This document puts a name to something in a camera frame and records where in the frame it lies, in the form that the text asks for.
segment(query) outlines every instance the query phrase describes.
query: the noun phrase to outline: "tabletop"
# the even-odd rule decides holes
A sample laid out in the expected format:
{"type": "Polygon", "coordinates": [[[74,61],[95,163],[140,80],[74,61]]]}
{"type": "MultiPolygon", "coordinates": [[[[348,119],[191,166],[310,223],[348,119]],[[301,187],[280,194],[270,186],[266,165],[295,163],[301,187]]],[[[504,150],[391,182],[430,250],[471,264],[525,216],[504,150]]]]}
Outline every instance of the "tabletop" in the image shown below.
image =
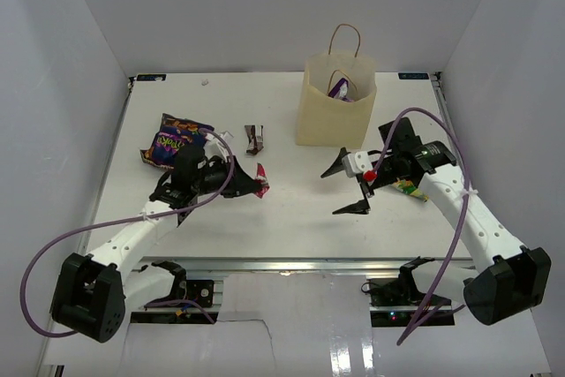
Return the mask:
{"type": "MultiPolygon", "coordinates": [[[[375,74],[377,98],[364,149],[382,147],[379,125],[403,109],[419,106],[439,115],[430,80],[375,74]]],[[[430,201],[413,199],[391,187],[370,200],[369,215],[332,215],[360,199],[358,185],[344,174],[320,179],[338,148],[301,147],[294,141],[302,72],[168,74],[163,81],[136,81],[124,115],[95,220],[136,215],[162,174],[139,157],[159,130],[162,113],[211,124],[234,135],[230,143],[243,169],[256,163],[267,172],[270,191],[260,200],[219,198],[196,210],[148,257],[167,258],[442,258],[453,230],[430,201]],[[265,148],[245,154],[244,125],[264,125],[265,148]]],[[[447,137],[429,118],[410,114],[423,141],[447,137]]],[[[119,228],[97,230],[91,250],[119,228]]],[[[456,257],[467,258],[464,245],[456,257]]]]}

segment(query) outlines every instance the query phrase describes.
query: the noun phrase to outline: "bag handle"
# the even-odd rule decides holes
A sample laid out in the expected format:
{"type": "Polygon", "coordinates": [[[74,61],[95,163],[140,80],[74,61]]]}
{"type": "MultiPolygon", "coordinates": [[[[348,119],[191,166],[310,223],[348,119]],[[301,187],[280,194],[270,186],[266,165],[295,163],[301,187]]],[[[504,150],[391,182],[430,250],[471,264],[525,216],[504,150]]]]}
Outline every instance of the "bag handle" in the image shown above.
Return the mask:
{"type": "Polygon", "coordinates": [[[328,55],[331,55],[331,53],[332,53],[332,44],[334,44],[334,38],[335,38],[335,35],[337,34],[337,30],[339,30],[342,26],[348,26],[350,28],[353,28],[355,30],[355,32],[357,33],[358,43],[357,43],[357,50],[355,50],[355,56],[354,56],[354,57],[357,57],[357,55],[359,53],[359,48],[361,48],[361,33],[353,25],[347,24],[347,23],[342,23],[335,28],[334,33],[332,34],[332,39],[329,41],[328,55]]]}
{"type": "Polygon", "coordinates": [[[334,72],[332,72],[332,75],[329,77],[328,90],[326,90],[326,94],[329,93],[329,88],[332,86],[332,79],[334,79],[334,75],[335,75],[336,72],[340,72],[345,77],[347,77],[347,79],[350,81],[350,83],[355,87],[355,90],[357,90],[357,92],[359,93],[359,89],[357,88],[357,86],[355,85],[355,83],[353,82],[351,77],[349,75],[347,75],[344,70],[334,70],[334,72]]]}

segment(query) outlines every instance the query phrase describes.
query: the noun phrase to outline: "gray wall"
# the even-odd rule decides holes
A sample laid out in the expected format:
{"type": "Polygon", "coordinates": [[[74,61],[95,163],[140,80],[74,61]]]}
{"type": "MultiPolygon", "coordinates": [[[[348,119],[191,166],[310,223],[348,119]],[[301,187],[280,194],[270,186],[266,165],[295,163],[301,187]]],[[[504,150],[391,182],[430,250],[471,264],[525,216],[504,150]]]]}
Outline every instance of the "gray wall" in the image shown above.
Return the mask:
{"type": "MultiPolygon", "coordinates": [[[[438,71],[480,0],[86,0],[137,72],[296,71],[335,25],[359,27],[380,71],[438,71]]],[[[338,42],[353,47],[347,31],[338,42]]]]}
{"type": "Polygon", "coordinates": [[[448,108],[488,206],[553,268],[534,309],[565,375],[565,0],[483,0],[445,71],[448,108]]]}
{"type": "MultiPolygon", "coordinates": [[[[32,256],[93,212],[127,80],[84,0],[0,0],[0,366],[34,373],[43,338],[19,310],[32,256]]],[[[45,326],[61,260],[53,249],[28,299],[45,326]]]]}

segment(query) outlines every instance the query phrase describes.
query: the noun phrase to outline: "beige paper bag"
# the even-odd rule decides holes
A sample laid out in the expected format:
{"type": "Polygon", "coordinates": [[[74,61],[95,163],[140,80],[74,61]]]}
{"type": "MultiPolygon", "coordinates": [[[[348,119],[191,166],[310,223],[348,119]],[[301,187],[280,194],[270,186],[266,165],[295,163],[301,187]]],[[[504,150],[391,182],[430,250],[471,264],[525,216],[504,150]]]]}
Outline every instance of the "beige paper bag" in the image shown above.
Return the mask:
{"type": "Polygon", "coordinates": [[[306,61],[298,107],[297,145],[350,149],[359,149],[363,145],[377,94],[374,82],[377,64],[371,57],[359,55],[360,46],[359,31],[350,24],[340,24],[332,35],[328,53],[320,53],[306,61]],[[357,32],[355,52],[332,51],[335,34],[342,26],[357,32]],[[349,80],[347,97],[354,102],[328,97],[332,84],[339,80],[338,72],[349,80]]]}

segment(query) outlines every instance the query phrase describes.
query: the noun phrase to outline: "red button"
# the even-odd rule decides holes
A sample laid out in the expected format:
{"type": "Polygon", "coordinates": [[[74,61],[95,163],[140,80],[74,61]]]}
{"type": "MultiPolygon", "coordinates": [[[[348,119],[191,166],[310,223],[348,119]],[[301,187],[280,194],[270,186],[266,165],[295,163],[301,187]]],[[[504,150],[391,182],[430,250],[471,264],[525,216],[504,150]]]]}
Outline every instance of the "red button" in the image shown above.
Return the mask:
{"type": "Polygon", "coordinates": [[[377,173],[372,170],[367,171],[365,174],[363,174],[363,179],[365,181],[373,181],[376,177],[377,177],[377,173]]]}

